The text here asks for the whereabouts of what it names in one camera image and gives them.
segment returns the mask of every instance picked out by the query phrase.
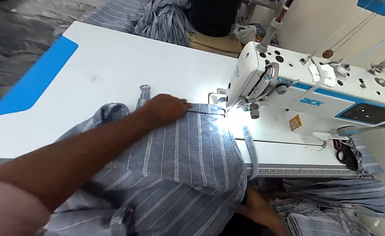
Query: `white stitching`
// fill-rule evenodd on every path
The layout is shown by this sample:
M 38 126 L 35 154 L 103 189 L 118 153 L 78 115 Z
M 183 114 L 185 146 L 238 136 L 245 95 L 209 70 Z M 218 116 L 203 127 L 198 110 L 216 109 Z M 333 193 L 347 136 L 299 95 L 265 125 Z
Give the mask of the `white stitching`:
M 202 175 L 202 185 L 207 186 L 207 179 L 205 177 L 204 172 L 204 163 L 202 160 L 202 137 L 201 137 L 201 117 L 200 113 L 197 113 L 198 117 L 198 149 L 199 149 L 199 155 L 200 155 L 200 166 L 201 166 L 201 175 Z
M 164 143 L 163 143 L 163 145 L 162 145 L 161 178 L 162 178 L 162 171 L 163 171 L 163 169 L 164 169 L 165 135 L 166 135 L 166 126 L 165 126 L 165 129 L 164 129 Z
M 152 149 L 152 141 L 153 141 L 153 131 L 149 134 L 149 140 L 147 142 L 146 154 L 144 155 L 144 163 L 143 163 L 143 175 L 147 176 L 147 168 L 149 165 L 150 158 L 150 150 Z
M 174 166 L 175 166 L 174 181 L 179 182 L 179 120 L 176 121 L 176 129 L 175 129 Z
M 190 158 L 190 181 L 192 184 L 192 169 L 191 169 L 191 151 L 190 151 L 190 113 L 186 113 L 188 117 L 188 157 Z
M 207 105 L 208 112 L 210 112 L 210 104 Z M 210 126 L 210 147 L 211 147 L 211 162 L 213 163 L 213 174 L 214 174 L 214 181 L 216 183 L 216 191 L 218 190 L 217 186 L 217 179 L 216 179 L 216 171 L 214 170 L 214 155 L 213 155 L 213 141 L 212 141 L 212 135 L 211 135 L 211 120 L 210 115 L 208 116 L 208 125 Z

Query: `industrial sewing machine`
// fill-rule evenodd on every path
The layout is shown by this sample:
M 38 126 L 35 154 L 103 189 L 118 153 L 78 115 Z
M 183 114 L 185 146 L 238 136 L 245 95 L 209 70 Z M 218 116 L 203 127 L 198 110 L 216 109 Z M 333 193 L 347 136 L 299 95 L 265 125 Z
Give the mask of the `industrial sewing machine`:
M 272 46 L 264 53 L 257 45 L 245 46 L 233 70 L 229 111 L 258 119 L 261 106 L 284 108 L 291 131 L 323 140 L 385 127 L 384 73 Z

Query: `blue striped fabric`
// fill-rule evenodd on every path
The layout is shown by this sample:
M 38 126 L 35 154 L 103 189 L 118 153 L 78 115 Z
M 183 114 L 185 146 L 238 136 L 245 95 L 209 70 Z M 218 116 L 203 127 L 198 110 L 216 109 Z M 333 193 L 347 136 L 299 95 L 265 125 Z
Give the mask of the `blue striped fabric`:
M 84 22 L 111 30 L 131 32 L 134 26 L 129 18 L 139 16 L 143 8 L 138 0 L 109 0 Z
M 150 97 L 142 85 L 138 105 Z M 59 140 L 129 114 L 102 106 Z M 150 132 L 71 196 L 46 225 L 59 235 L 217 235 L 247 185 L 245 165 L 217 105 L 193 104 L 174 124 Z

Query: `yellow sticker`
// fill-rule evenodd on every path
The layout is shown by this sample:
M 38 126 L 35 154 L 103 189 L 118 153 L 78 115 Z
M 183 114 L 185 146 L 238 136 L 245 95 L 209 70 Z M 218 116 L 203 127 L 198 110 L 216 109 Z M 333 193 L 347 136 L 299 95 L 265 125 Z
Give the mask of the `yellow sticker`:
M 293 117 L 293 119 L 291 119 L 289 121 L 289 123 L 290 123 L 291 131 L 293 131 L 293 130 L 297 129 L 298 127 L 300 127 L 301 126 L 301 121 L 300 121 L 299 115 L 296 115 L 295 117 Z

